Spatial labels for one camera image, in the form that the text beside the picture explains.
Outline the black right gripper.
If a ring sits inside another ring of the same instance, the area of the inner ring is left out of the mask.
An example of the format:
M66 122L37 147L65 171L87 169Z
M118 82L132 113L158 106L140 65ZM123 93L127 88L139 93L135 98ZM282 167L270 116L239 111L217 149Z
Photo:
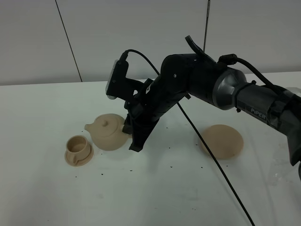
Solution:
M196 54L173 54L163 60L155 80L126 79L133 97L125 104L128 114L122 132L132 135L130 150L140 152L159 118L188 93L189 76L197 63Z

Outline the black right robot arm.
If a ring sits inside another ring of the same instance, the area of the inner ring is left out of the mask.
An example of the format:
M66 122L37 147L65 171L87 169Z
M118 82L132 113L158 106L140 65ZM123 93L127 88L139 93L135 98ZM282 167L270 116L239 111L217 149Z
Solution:
M234 54L214 61L190 36L191 54L167 56L159 76L144 83L128 111L123 132L132 135L131 150L139 152L160 117L185 95L219 109L236 108L286 135L291 165L301 162L301 99L268 81L247 61Z

